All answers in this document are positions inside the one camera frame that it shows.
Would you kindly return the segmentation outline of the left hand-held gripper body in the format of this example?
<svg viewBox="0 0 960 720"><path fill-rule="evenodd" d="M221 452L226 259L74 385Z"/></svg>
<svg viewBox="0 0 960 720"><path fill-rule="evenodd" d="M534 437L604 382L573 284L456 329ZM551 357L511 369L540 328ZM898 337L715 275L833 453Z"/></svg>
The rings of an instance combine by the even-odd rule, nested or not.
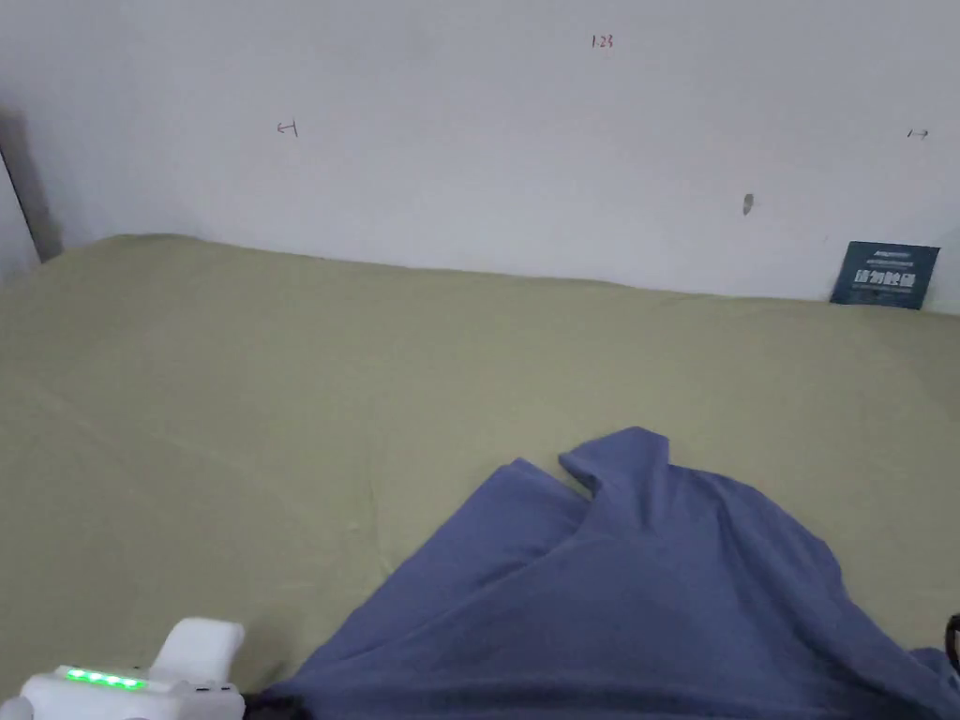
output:
<svg viewBox="0 0 960 720"><path fill-rule="evenodd" d="M19 719L304 719L298 699L256 698L230 679L245 639L235 622L186 618L149 667L62 665L31 676Z"/></svg>

